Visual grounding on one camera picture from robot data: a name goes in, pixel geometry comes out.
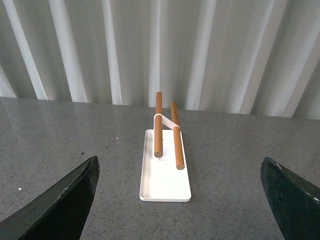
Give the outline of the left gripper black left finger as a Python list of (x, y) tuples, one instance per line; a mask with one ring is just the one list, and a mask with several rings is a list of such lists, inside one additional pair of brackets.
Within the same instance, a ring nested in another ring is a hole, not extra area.
[(100, 166), (92, 156), (0, 223), (2, 240), (78, 240), (90, 212)]

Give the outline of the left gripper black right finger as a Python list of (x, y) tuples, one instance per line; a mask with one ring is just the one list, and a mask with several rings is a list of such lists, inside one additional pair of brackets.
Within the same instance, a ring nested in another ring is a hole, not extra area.
[(263, 189), (286, 240), (320, 238), (320, 188), (265, 157), (260, 169)]

